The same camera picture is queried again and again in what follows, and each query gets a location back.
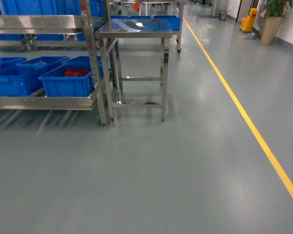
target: floor marking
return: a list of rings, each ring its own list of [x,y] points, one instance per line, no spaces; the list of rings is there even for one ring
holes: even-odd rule
[[[204,25],[205,25],[205,27],[208,28],[208,29],[215,29],[215,26],[212,25],[211,23],[205,23]]]
[[[253,124],[251,118],[249,117],[249,115],[247,114],[247,112],[244,110],[242,104],[240,103],[240,101],[238,100],[238,98],[235,96],[234,92],[232,91],[232,89],[230,88],[230,86],[228,85],[228,83],[226,82],[226,80],[223,77],[223,75],[220,73],[219,69],[217,68],[217,66],[215,65],[215,63],[213,62],[213,60],[210,58],[210,56],[207,53],[206,49],[204,48],[204,46],[202,45],[202,43],[200,42],[200,40],[197,38],[196,34],[194,33],[194,31],[190,27],[190,25],[187,22],[187,20],[185,18],[183,18],[183,21],[188,26],[188,28],[189,28],[190,32],[192,33],[192,35],[194,36],[196,42],[201,47],[201,49],[202,49],[203,53],[205,54],[206,58],[208,59],[209,63],[211,64],[211,66],[213,67],[214,71],[218,75],[219,79],[223,83],[225,89],[229,93],[229,95],[232,98],[234,104],[238,108],[239,112],[241,113],[241,115],[244,118],[245,122],[247,123],[247,125],[250,128],[250,130],[254,134],[254,136],[255,136],[256,140],[258,141],[259,145],[262,147],[263,151],[265,152],[265,154],[266,154],[267,158],[269,159],[270,163],[272,164],[273,168],[275,169],[275,171],[279,175],[280,179],[282,180],[283,184],[285,185],[285,187],[289,191],[291,197],[293,198],[293,183],[291,182],[290,178],[285,173],[285,171],[281,167],[281,165],[278,162],[278,160],[276,159],[276,157],[273,155],[273,153],[270,150],[269,146],[267,145],[267,143],[265,142],[265,140],[263,139],[263,137],[259,133],[258,129]]]

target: trash can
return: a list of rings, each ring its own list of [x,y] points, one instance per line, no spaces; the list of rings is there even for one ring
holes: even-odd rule
[[[226,21],[228,12],[227,11],[219,11],[219,20]]]

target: potted plant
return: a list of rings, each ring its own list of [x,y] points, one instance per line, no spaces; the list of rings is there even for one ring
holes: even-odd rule
[[[293,7],[293,0],[267,0],[263,7],[265,13],[265,24],[260,43],[262,45],[272,45],[278,32],[279,26],[285,16],[285,8]]]

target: plant pot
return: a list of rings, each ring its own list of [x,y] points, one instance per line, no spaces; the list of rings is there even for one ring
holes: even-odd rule
[[[268,17],[265,20],[263,33],[260,38],[260,43],[262,45],[272,45],[282,20],[283,17]]]

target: shelf upright post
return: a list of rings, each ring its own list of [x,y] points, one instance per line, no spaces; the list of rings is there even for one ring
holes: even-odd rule
[[[181,52],[181,33],[182,33],[182,22],[183,22],[183,16],[184,16],[184,6],[185,3],[183,1],[179,2],[179,18],[180,18],[180,27],[179,32],[177,34],[177,52],[180,54]]]
[[[97,104],[100,113],[101,124],[107,124],[106,110],[103,96],[103,89],[101,83],[101,76],[99,73],[98,56],[94,38],[94,28],[92,22],[91,8],[89,0],[79,0],[81,16],[84,22],[84,35],[87,43],[88,54],[91,65],[91,73],[97,90]]]

